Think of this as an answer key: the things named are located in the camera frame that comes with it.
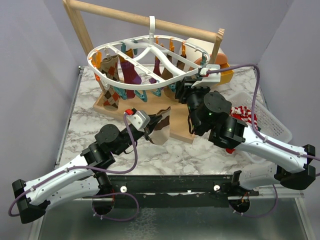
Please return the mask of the toy drawer cabinet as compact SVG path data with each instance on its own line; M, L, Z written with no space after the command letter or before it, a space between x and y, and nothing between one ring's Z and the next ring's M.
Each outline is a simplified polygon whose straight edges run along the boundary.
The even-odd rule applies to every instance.
M212 53L212 50L214 48L214 44L211 42L207 42L207 41L203 41L203 40L199 40L191 37L188 38L187 41L198 47L201 47L202 49L206 50L210 54ZM189 46L186 46L186 59L194 62L195 64L200 65L202 61L202 52L196 51L195 49ZM215 64L220 65L221 69L230 67L228 63L228 57L221 48L219 48L218 50L218 53L215 59ZM233 70L224 71L224 72L221 72L220 75L221 75L220 83L217 83L216 86L229 83L233 78L234 71Z

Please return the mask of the white plastic basket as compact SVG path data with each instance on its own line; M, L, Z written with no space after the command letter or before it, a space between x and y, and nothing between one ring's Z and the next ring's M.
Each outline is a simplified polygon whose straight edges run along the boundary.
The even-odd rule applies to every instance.
M252 107L252 96L244 91L239 91L226 98L232 103L233 107L247 106ZM255 114L259 131L274 139L289 143L293 136L291 131L285 127L267 108L257 99L255 100Z

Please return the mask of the maroon striped sock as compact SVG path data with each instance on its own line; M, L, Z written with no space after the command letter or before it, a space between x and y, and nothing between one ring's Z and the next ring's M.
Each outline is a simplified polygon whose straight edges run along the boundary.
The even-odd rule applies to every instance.
M134 57L134 52L132 48L127 50L125 54L130 58ZM140 85L142 83L142 79L136 72L134 65L129 61L125 60L122 56L119 56L119 59L124 77L124 83L130 85ZM126 89L126 96L127 99L133 99L136 95L133 90Z
M159 77L162 75L162 73L161 73L161 71L160 71L160 63L161 63L161 61L160 61L157 57L155 57L155 58L154 58L153 73L156 74L156 75L159 76ZM154 78L150 78L150 79L149 79L149 82L150 82L151 84L154 84L154 83L156 83L157 81L156 81Z

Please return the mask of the teal clothespin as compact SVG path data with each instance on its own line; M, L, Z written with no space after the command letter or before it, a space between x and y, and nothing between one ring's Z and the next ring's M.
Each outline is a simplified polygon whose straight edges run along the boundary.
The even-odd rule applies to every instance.
M148 95L147 92L145 90L143 90L142 92L138 91L138 90L134 90L134 94L141 99L144 103L146 103L148 101Z
M152 89L150 91L153 95L160 97L162 95L162 89L161 88L157 88L157 89Z

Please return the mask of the orange clothespin holding socks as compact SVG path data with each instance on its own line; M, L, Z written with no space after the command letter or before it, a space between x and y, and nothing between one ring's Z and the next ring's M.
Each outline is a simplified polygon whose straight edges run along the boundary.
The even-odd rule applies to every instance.
M170 50L171 52L174 52L174 51L175 51L174 38L173 38L173 37L169 39L169 50Z

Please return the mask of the red white striped sock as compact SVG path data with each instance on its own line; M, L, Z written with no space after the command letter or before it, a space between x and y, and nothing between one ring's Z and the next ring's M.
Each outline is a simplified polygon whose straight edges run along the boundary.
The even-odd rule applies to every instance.
M252 111L247 106L232 106L230 115L238 120L245 122L248 126L254 126L256 130L259 130L257 116L256 114L252 115Z

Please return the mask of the white oval clip hanger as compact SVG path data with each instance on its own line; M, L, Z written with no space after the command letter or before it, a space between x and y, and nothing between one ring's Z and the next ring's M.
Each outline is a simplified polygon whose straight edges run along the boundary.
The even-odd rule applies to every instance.
M134 90L138 90L138 91L153 90L153 89L164 88L166 86L172 85L178 81L183 80L185 77L191 77L198 72L198 68L205 67L207 64L210 64L209 61L211 60L211 56L203 48L197 45L194 45L188 41L185 41L181 38L176 38L168 35L155 35L156 18L154 16L149 16L147 18L147 26L149 27L149 35L142 35L134 38L128 38L120 41L105 43L98 47L95 47L93 50L91 50L88 53L87 55L88 66L97 76L100 77L100 81L102 83L106 84L107 86L112 86L115 88L125 89L125 90L133 90L133 91ZM180 42L180 43L185 42L186 46L189 46L190 48L193 48L196 51L202 52L205 62L202 63L201 65L198 65L170 51L169 49L157 44L155 42L155 39L157 38L167 39L167 40L170 40L170 38L173 38L173 40L176 42ZM131 58L127 56L122 50L119 50L118 46L125 46L133 50L143 49L143 51L140 54L138 54L136 57ZM127 84L124 81L113 80L111 77L107 76L105 73L102 73L100 70L98 70L98 61L93 60L93 56L97 55L101 50L113 51L118 56L123 57L125 60L133 64L134 68L138 70L138 72L140 73L143 72L150 78L154 78L156 80L156 83L148 83L145 81L142 84ZM165 80L164 78L157 76L155 73L151 71L150 64L141 64L140 61L148 54L153 54L155 57L157 57L160 60L160 66L163 67L164 69L167 69L170 73L172 73L172 77ZM184 62L186 66L192 67L193 70L184 71L184 70L178 69L172 62L169 61L169 59L167 58L167 55L171 56L173 59Z

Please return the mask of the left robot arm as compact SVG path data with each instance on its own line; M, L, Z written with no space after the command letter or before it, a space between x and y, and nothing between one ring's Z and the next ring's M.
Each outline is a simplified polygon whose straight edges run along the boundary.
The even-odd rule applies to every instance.
M137 142L147 139L161 121L161 116L144 111L124 112L125 128L114 124L104 125L95 135L95 141L65 165L36 179L18 179L12 183L15 196L8 215L19 217L22 224L32 223L53 207L82 197L116 196L108 182L109 166L115 155L133 147L133 165L114 174L127 174L138 164Z

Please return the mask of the wooden hanger rack stand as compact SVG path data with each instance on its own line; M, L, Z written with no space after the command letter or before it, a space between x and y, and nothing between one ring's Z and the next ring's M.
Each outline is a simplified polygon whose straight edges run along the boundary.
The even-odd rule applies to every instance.
M92 44L91 38L89 36L89 33L81 15L82 12L87 12L94 15L100 15L112 19L117 19L123 22L146 26L148 28L147 35L149 35L150 28L147 26L148 17L146 16L136 15L133 13L107 8L79 0L65 0L63 4L72 23L72 26L76 32L76 35L84 49L86 60L88 53L96 47L94 47ZM194 37L200 40L208 40L212 42L214 45L218 45L221 38L221 34L156 19L156 28L154 32L155 35L166 35L174 37L175 33L182 34L188 37ZM170 40L156 38L155 42L158 45L170 50ZM175 47L174 53L181 56L182 43L178 41L173 41L173 43ZM118 46L117 48L124 53L126 53L127 50L131 49L130 47L126 47L125 45ZM133 49L133 58L139 55L142 51L143 49L141 48ZM217 56L217 53L218 49L216 47L213 48L213 52L211 54L209 53L211 56L211 59L209 61L210 64L215 64L215 58ZM172 58L170 55L167 55L166 57L169 59L170 62L172 62L176 66L176 59ZM124 82L124 75L121 68L119 55L117 55L111 50L101 50L97 55L93 56L92 59L94 61L98 61L97 68L103 74L106 74L113 80ZM202 60L200 62L200 65L204 62L205 57L202 54ZM150 69L153 72L155 56L152 53L148 54L140 61L140 63L146 65L150 64ZM188 72L193 70L193 68L185 65L183 70L185 72ZM138 72L137 69L135 69L135 71L141 78L141 84L143 82L150 83L149 79L151 78L149 76L147 76L143 72ZM167 69L161 66L160 72L160 77L162 77L165 80L168 80L173 76L172 73L170 73ZM176 83L162 87L160 97L153 95L151 93L151 90L145 90L147 93L147 102L143 102L137 96L131 99L127 99L125 89L108 86L101 82L100 77L98 75L96 75L94 72L93 74L102 90L100 97L93 106L94 109L99 113L119 119L122 117L123 112L126 109L136 108L144 110L149 114L156 114L162 109L171 107L169 137L186 143L192 143L194 141L195 135L190 133L189 124L187 122L189 111L186 107L182 107L181 103L175 99Z

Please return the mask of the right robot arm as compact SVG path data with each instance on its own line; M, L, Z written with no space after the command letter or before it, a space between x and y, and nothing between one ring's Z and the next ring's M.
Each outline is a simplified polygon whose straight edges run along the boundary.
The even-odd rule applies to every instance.
M218 91L194 87L194 79L185 77L176 83L175 98L188 108L191 134L202 136L222 149L248 152L270 163L249 171L236 171L229 189L240 196L247 190L280 184L288 189L305 190L316 180L316 169L310 165L315 155L311 145L297 147L262 134L255 126L231 116L232 104Z

